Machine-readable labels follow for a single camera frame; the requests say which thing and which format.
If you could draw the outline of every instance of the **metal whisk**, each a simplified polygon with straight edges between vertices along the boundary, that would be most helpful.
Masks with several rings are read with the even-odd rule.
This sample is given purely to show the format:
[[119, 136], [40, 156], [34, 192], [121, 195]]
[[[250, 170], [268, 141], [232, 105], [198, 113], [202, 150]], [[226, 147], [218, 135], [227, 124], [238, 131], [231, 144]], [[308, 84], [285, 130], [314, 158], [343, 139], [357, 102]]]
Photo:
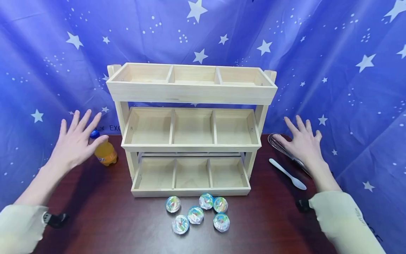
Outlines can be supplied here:
[[271, 133], [268, 136], [268, 142], [269, 144], [275, 148], [276, 150], [280, 151], [281, 153], [283, 153], [284, 155], [288, 156], [291, 160], [293, 160], [294, 162], [296, 162], [299, 167], [301, 169], [303, 169], [304, 172], [306, 172], [306, 174], [308, 174], [310, 177], [311, 175], [309, 174], [309, 171], [307, 170], [306, 166], [303, 164], [303, 162], [301, 160], [299, 160], [298, 158], [294, 157], [293, 155], [291, 155], [283, 146], [281, 143], [279, 143], [276, 139], [273, 138], [273, 135], [277, 134], [277, 133]]

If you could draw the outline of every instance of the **orange soda bottle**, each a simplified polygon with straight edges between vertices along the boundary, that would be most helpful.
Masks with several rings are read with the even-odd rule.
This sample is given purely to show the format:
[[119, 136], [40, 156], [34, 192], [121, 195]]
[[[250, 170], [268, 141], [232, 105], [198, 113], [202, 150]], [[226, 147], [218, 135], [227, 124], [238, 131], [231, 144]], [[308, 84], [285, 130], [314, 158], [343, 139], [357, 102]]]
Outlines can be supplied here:
[[[90, 134], [89, 144], [93, 143], [93, 141], [95, 141], [95, 139], [98, 137], [100, 137], [99, 131], [98, 130], [92, 131], [92, 133]], [[114, 150], [113, 145], [108, 141], [101, 143], [96, 148], [95, 155], [99, 159], [99, 161], [105, 166], [117, 162], [116, 150]]]

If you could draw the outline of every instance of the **blue star curtain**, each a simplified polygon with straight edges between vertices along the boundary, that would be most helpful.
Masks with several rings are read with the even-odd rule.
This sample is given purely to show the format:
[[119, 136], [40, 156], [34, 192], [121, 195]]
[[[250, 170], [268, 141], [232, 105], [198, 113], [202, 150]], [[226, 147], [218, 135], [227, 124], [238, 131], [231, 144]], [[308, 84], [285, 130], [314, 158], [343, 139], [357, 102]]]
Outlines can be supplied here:
[[406, 0], [14, 0], [0, 19], [0, 207], [47, 162], [76, 109], [102, 112], [98, 129], [120, 134], [107, 65], [261, 67], [279, 87], [264, 133], [287, 132], [283, 116], [310, 119], [378, 241], [404, 252]]

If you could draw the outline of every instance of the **wooden shelf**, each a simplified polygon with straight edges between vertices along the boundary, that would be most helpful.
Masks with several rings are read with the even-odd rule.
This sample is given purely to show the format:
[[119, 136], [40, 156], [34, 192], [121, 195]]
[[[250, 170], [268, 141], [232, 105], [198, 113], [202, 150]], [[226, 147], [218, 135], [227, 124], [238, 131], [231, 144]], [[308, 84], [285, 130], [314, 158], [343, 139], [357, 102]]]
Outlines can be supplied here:
[[247, 195], [241, 157], [141, 158], [131, 192], [135, 197]]
[[269, 105], [277, 87], [260, 68], [126, 63], [106, 82], [114, 101]]
[[129, 152], [249, 152], [261, 147], [252, 109], [130, 109]]

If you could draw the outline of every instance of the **white plastic spoon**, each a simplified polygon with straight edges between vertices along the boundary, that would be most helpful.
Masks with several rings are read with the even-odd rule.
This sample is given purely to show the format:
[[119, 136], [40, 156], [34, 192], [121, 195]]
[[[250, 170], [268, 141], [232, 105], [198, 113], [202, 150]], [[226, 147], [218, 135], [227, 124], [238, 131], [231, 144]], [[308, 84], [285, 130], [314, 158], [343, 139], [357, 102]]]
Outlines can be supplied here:
[[297, 178], [293, 177], [291, 174], [289, 174], [279, 163], [277, 163], [274, 159], [269, 159], [269, 162], [274, 165], [277, 169], [281, 170], [285, 175], [287, 175], [290, 180], [292, 180], [292, 183], [294, 186], [301, 190], [306, 190], [306, 186]]

